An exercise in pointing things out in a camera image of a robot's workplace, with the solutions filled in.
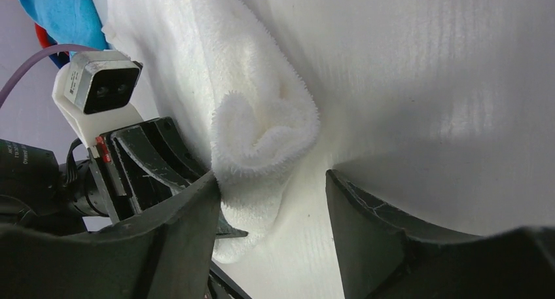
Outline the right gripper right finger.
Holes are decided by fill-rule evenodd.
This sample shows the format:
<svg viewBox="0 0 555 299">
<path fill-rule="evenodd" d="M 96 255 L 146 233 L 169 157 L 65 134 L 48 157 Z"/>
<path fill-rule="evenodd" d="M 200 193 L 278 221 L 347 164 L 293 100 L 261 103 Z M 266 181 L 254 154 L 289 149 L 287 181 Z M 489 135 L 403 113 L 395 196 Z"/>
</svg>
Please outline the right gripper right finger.
<svg viewBox="0 0 555 299">
<path fill-rule="evenodd" d="M 489 236 L 431 224 L 339 171 L 326 196 L 346 298 L 553 298 L 554 228 Z"/>
</svg>

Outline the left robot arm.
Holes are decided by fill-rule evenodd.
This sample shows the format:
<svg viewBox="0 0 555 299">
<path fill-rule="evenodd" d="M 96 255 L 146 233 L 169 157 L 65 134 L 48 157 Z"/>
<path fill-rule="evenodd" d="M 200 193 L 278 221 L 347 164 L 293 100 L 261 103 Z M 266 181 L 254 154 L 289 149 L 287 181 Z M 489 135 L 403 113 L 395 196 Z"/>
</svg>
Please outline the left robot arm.
<svg viewBox="0 0 555 299">
<path fill-rule="evenodd" d="M 64 164 L 45 149 L 1 141 L 1 222 L 56 236 L 84 232 L 83 218 L 106 217 L 110 239 L 144 236 L 164 224 L 144 217 L 193 185 L 206 170 L 169 117 L 98 135 L 78 161 Z"/>
</svg>

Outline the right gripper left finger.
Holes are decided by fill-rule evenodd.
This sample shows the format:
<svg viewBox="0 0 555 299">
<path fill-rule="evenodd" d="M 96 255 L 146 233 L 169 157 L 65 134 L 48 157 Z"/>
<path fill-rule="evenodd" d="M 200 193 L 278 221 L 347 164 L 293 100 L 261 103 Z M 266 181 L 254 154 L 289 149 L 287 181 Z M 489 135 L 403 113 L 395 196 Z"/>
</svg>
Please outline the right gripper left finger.
<svg viewBox="0 0 555 299">
<path fill-rule="evenodd" d="M 219 217 L 212 173 L 104 229 L 1 227 L 2 298 L 203 298 Z"/>
</svg>

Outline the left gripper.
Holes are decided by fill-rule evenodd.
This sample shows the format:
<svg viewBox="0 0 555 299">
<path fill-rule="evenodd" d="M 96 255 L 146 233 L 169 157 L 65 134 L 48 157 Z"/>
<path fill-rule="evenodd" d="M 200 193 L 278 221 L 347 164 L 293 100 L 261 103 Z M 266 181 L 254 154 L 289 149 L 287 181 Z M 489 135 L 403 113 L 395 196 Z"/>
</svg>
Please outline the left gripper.
<svg viewBox="0 0 555 299">
<path fill-rule="evenodd" d="M 114 131 L 110 142 L 120 160 L 131 205 L 116 191 L 102 159 L 92 155 L 75 159 L 74 150 L 82 145 L 77 138 L 65 163 L 65 204 L 72 213 L 117 223 L 132 217 L 133 210 L 145 211 L 180 194 L 207 172 L 190 154 L 170 117 Z"/>
</svg>

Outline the white towel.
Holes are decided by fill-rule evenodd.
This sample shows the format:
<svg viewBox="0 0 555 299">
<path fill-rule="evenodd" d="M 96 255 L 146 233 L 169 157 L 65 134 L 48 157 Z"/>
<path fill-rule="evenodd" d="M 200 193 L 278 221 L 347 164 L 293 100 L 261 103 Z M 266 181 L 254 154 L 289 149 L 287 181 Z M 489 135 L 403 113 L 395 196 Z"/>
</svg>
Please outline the white towel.
<svg viewBox="0 0 555 299">
<path fill-rule="evenodd" d="M 272 228 L 316 140 L 306 85 L 241 0 L 107 0 L 103 32 L 144 65 L 158 112 L 214 172 L 223 217 L 246 236 L 216 241 L 213 258 L 239 261 Z"/>
</svg>

